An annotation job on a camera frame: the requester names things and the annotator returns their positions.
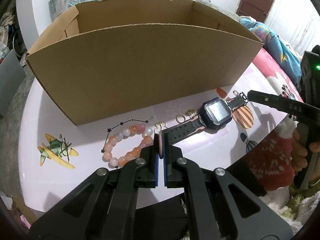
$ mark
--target watch face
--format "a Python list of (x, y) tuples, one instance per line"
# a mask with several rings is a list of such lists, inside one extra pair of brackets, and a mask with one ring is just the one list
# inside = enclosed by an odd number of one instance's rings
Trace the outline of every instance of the watch face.
[(208, 103), (205, 109), (215, 124), (221, 124), (232, 116), (230, 108), (221, 98)]

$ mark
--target white bead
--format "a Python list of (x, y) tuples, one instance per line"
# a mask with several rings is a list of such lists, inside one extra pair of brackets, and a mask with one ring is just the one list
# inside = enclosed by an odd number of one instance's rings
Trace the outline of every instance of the white bead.
[(111, 166), (116, 167), (118, 165), (118, 159), (116, 157), (112, 157), (109, 163)]
[(127, 136), (127, 137), (130, 136), (130, 134), (131, 134), (130, 129), (128, 129), (128, 128), (127, 128), (127, 129), (124, 129), (124, 130), (122, 131), (122, 133), (123, 133), (124, 136)]
[(144, 131), (145, 135), (151, 136), (153, 134), (153, 130), (150, 127), (147, 127)]
[(123, 133), (122, 132), (118, 132), (117, 134), (116, 134), (116, 137), (117, 137), (117, 140), (118, 140), (118, 142), (120, 142), (122, 139), (123, 139)]

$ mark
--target pink blanket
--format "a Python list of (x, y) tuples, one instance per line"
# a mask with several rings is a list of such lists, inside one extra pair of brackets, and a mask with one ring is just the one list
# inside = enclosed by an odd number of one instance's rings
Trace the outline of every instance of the pink blanket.
[[(253, 60), (278, 95), (302, 102), (291, 80), (268, 54), (261, 49)], [(294, 170), (291, 167), (292, 131), (296, 122), (287, 116), (270, 134), (243, 158), (258, 182), (266, 191), (290, 185)]]

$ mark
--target metal bolt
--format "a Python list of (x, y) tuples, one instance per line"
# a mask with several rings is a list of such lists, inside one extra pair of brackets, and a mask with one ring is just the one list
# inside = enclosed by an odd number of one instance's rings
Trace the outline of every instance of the metal bolt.
[(107, 170), (106, 168), (97, 169), (97, 174), (98, 174), (99, 176), (104, 176), (104, 175), (107, 174), (107, 172), (108, 172), (108, 170)]
[(138, 165), (142, 165), (142, 164), (145, 164), (146, 160), (144, 158), (137, 158), (136, 159), (136, 163)]
[(186, 158), (178, 158), (177, 159), (177, 163), (183, 165), (187, 163), (187, 159)]
[(216, 174), (218, 176), (223, 176), (224, 174), (226, 174), (226, 171), (223, 168), (217, 168), (216, 169)]

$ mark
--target black watch strap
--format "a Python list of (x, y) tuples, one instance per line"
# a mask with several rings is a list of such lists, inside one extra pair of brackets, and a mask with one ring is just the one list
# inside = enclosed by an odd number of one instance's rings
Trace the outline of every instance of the black watch strap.
[(167, 134), (169, 144), (173, 145), (191, 135), (194, 135), (195, 133), (202, 131), (204, 128), (206, 128), (206, 125), (204, 124), (201, 116), (196, 115), (181, 124), (160, 131), (159, 135), (163, 137), (164, 134)]
[(245, 106), (249, 100), (246, 95), (241, 92), (235, 98), (225, 100), (232, 112), (236, 111), (239, 107)]

